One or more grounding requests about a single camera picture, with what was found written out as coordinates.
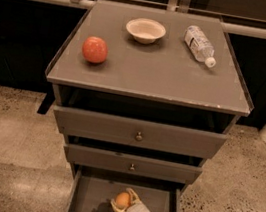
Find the small orange fruit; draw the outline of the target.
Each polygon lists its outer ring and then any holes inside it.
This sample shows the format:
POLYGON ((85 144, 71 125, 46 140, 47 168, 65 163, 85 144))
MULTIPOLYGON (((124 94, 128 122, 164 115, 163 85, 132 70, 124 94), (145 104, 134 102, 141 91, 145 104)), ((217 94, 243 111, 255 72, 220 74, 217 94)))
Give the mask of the small orange fruit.
POLYGON ((131 198, 127 192, 119 193, 118 195, 116 195, 116 198, 114 200, 116 207, 121 210, 126 209, 131 205, 130 203, 131 198))

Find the brass top drawer knob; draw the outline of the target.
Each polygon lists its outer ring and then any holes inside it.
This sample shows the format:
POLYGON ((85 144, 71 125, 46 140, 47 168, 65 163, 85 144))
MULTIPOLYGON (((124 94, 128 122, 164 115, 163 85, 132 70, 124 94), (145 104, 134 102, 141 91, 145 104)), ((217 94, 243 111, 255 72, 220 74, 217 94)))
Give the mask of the brass top drawer knob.
POLYGON ((143 135, 142 135, 143 133, 141 133, 140 131, 138 131, 137 133, 136 133, 136 135, 135 135, 135 139, 136 139, 136 141, 142 141, 143 140, 143 135))

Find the grey middle drawer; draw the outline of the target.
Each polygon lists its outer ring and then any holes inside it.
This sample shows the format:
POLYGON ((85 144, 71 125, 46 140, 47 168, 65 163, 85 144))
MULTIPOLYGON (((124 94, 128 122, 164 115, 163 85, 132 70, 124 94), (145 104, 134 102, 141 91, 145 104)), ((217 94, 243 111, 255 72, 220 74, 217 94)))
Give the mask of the grey middle drawer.
POLYGON ((149 178, 192 184, 202 173, 202 168, 192 165, 144 158, 132 154, 78 146, 65 145, 69 162, 88 167, 148 176, 149 178), (134 164, 136 170, 129 170, 134 164))

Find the grey top drawer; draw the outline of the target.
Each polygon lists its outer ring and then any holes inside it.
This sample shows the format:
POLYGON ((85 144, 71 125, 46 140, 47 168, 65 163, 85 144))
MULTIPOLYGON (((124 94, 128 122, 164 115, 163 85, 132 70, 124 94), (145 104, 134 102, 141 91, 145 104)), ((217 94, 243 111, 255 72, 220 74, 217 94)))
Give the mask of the grey top drawer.
POLYGON ((198 158, 211 159, 227 140, 224 134, 57 105, 54 113, 63 134, 198 158), (138 131, 143 133, 140 142, 138 131))

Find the grey wooden drawer cabinet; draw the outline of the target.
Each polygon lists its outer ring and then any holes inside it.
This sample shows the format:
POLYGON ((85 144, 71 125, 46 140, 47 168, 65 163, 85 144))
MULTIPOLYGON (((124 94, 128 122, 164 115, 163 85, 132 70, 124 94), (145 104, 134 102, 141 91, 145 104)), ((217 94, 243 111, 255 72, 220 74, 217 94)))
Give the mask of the grey wooden drawer cabinet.
MULTIPOLYGON (((46 71, 63 106, 141 121, 228 134, 252 110, 230 42, 216 18, 99 0, 46 71), (127 31, 133 19, 149 19, 166 29, 152 44, 137 42, 127 31), (216 65, 196 61, 184 35, 200 27, 213 45, 216 65), (88 37, 107 44, 107 58, 91 63, 82 54, 88 37)), ((78 145, 202 168, 209 158, 127 146, 63 134, 65 145, 78 145)))

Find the red apple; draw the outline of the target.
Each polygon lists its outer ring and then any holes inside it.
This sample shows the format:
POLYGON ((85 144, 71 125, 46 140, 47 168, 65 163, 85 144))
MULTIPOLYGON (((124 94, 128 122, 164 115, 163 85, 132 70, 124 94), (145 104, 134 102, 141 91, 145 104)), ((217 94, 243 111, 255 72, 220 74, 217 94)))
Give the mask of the red apple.
POLYGON ((99 37, 90 36, 82 44, 82 54, 86 61, 102 63, 107 58, 107 44, 99 37))

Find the beige paper bowl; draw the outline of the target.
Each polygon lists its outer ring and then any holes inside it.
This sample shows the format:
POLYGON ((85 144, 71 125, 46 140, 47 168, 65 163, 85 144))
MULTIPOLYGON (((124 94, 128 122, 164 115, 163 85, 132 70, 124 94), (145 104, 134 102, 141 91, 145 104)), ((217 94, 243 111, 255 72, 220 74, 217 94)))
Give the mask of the beige paper bowl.
POLYGON ((135 41, 147 45, 163 38, 166 33, 161 23, 143 18, 130 20, 126 24, 126 29, 135 41))

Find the clear plastic water bottle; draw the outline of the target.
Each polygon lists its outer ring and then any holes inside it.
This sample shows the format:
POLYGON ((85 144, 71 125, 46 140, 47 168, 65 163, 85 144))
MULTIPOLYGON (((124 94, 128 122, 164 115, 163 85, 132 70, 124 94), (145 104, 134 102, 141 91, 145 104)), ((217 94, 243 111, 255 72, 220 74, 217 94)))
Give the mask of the clear plastic water bottle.
POLYGON ((216 65, 215 48, 200 27, 190 25, 185 31, 184 40, 196 61, 204 63, 208 68, 216 65))

